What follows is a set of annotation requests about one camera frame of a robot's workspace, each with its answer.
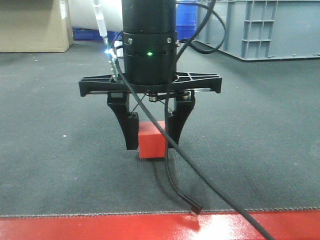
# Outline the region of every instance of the cardboard box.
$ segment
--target cardboard box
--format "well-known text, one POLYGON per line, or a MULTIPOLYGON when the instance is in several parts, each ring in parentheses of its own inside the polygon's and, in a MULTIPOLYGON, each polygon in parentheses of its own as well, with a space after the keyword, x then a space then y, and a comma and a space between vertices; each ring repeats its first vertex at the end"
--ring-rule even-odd
POLYGON ((72 43, 68 0, 0 0, 0 52, 65 52, 72 43))

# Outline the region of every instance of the gray plastic crate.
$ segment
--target gray plastic crate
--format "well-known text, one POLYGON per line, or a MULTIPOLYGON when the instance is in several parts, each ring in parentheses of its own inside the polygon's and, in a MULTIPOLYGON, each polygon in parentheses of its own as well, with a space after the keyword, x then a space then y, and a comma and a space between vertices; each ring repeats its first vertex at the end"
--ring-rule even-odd
MULTIPOLYGON (((320 57, 320 0, 217 1, 214 9, 226 24, 220 50, 227 54, 248 61, 320 57)), ((197 25, 205 14, 198 9, 197 25)), ((213 16, 197 39, 215 47, 223 34, 213 16)))

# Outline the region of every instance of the red floor strip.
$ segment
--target red floor strip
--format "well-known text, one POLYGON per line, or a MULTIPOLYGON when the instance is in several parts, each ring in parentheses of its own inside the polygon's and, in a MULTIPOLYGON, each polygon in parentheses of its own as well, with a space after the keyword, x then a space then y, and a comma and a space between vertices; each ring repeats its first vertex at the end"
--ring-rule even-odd
MULTIPOLYGON (((320 210, 251 215, 277 240, 320 240, 320 210)), ((237 213, 0 218, 0 240, 263 240, 237 213)))

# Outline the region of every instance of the red cube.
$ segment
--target red cube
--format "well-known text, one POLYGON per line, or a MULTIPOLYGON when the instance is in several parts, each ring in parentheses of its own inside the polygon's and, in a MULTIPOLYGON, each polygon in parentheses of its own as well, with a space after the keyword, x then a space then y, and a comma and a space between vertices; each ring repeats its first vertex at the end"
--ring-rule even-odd
MULTIPOLYGON (((158 121, 165 129, 165 121, 158 121)), ((141 159, 163 158, 166 153, 166 138, 151 121, 139 123, 139 156, 141 159)))

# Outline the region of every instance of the blue plastic crate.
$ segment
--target blue plastic crate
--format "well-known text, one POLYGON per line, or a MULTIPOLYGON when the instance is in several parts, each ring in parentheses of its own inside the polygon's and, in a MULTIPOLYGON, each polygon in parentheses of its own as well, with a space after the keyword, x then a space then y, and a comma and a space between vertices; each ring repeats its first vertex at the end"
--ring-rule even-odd
POLYGON ((183 25, 183 26, 176 26, 177 31, 177 38, 178 40, 181 39, 188 39, 190 38, 196 30, 196 25, 183 25))
POLYGON ((73 29, 73 39, 74 40, 87 40, 87 41, 102 41, 102 37, 98 30, 88 30, 88 29, 73 29))
MULTIPOLYGON (((108 40, 112 41, 118 34, 116 31, 108 31, 108 40)), ((85 41, 102 41, 102 37, 98 30, 80 29, 73 28, 73 39, 74 40, 85 40, 85 41)))
MULTIPOLYGON (((197 0, 187 0, 188 2, 197 2, 197 0)), ((178 4, 176 8, 176 25, 196 25, 197 6, 178 4)))

